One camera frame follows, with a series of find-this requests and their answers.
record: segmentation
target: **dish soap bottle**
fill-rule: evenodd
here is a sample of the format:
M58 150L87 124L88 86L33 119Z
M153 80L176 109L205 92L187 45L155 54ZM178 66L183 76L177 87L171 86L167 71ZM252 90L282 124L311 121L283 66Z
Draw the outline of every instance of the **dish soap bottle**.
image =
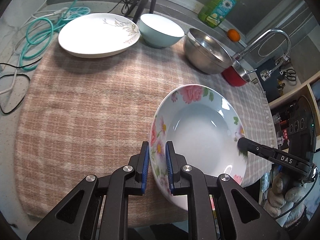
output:
M218 26L239 0L211 0L199 12L198 18L214 28Z

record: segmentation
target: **tablecloth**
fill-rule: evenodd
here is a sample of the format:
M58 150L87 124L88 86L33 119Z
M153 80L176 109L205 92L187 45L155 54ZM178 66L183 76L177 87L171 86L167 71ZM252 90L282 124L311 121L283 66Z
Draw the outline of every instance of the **tablecloth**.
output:
M45 53L24 99L15 140L16 189L27 214L44 217L88 174L111 174L148 140L162 99L188 83L213 88L239 115L247 138L276 146L266 97L252 83L231 87L185 58L183 39L165 48L142 40L106 58L74 57L54 42ZM251 153L242 186L257 181L271 163ZM143 197L130 196L128 225L187 219L157 188L149 167Z

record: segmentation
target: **orange fruit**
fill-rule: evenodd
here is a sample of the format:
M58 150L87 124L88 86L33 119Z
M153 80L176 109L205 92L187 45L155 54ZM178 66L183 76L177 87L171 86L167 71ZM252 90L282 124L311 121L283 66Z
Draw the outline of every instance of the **orange fruit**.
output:
M235 29L228 30L227 36L234 42L238 42L240 40L240 34Z

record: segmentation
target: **white bowl with pink flowers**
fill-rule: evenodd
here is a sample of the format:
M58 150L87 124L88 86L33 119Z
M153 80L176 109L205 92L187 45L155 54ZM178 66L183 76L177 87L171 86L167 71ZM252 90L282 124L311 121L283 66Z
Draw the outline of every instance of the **white bowl with pink flowers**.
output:
M150 163L160 191L169 201L188 210L187 196L173 196L169 190L167 141L172 141L175 152L204 174L217 177L227 173L241 184L248 153L239 151L237 142L244 136L239 116L218 92L197 84L176 88L158 107L149 135Z

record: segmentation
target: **faucet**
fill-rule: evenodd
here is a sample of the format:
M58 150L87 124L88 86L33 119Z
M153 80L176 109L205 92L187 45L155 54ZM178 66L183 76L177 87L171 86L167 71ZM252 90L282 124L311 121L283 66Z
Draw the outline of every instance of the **faucet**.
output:
M260 76L261 76L262 80L266 81L275 70L280 68L284 62L289 60L289 55L291 52L291 41L290 41L290 38L287 35L287 33L285 33L283 30L281 30L279 28L273 28L273 29L267 30L260 37L258 37L255 41L253 41L247 47L245 47L242 51L234 54L233 58L237 61L240 61L241 59L243 59L244 55L246 55L247 53L254 50L256 47L258 47L260 45L261 42L263 42L268 37L270 37L271 35L274 35L276 33L280 33L285 37L285 39L287 41L287 51L279 59L276 60L276 66L273 69L263 70L260 72Z

